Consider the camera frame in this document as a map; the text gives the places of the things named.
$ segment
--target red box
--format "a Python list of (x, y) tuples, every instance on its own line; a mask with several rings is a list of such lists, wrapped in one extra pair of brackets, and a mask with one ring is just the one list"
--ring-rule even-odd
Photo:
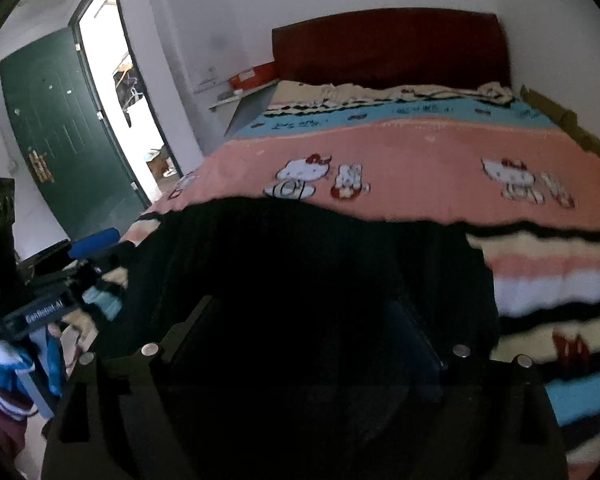
[(273, 81), (276, 74), (276, 62), (271, 61), (263, 65), (254, 66), (229, 78), (229, 84), (234, 89), (250, 90), (257, 88), (269, 81)]

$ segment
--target bedside table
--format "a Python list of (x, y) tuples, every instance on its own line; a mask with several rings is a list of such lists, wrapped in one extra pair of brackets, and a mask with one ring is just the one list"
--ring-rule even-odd
[(231, 137), (267, 109), (279, 81), (274, 79), (257, 88), (245, 90), (213, 103), (209, 107), (209, 110), (218, 114), (225, 137)]

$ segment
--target metal screw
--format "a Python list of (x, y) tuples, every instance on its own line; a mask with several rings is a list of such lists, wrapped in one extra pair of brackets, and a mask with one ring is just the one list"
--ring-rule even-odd
[(156, 355), (160, 347), (156, 343), (147, 343), (140, 350), (143, 356), (151, 357), (152, 355)]
[(466, 345), (456, 345), (454, 346), (454, 354), (464, 359), (471, 355), (471, 349)]
[(531, 368), (533, 365), (533, 361), (531, 360), (531, 357), (529, 357), (528, 355), (519, 355), (518, 356), (518, 364), (520, 366), (522, 366), (523, 368)]
[(95, 355), (92, 352), (85, 352), (84, 354), (82, 354), (80, 356), (80, 358), (78, 359), (78, 362), (82, 365), (82, 366), (86, 366), (89, 363), (91, 363), (91, 361), (93, 361)]

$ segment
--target headboard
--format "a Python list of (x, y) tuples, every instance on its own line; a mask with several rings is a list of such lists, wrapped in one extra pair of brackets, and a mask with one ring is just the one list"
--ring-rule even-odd
[(376, 89), (510, 86), (507, 41), (495, 14), (359, 10), (275, 28), (272, 42), (280, 79)]

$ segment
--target door panel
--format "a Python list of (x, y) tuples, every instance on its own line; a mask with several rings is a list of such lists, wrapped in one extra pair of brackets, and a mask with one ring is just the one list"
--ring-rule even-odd
[[(108, 227), (124, 233), (144, 204), (97, 117), (71, 29), (11, 54), (0, 63), (0, 76), (20, 150), (67, 234), (78, 239)], [(40, 182), (30, 154), (43, 157), (52, 179)]]

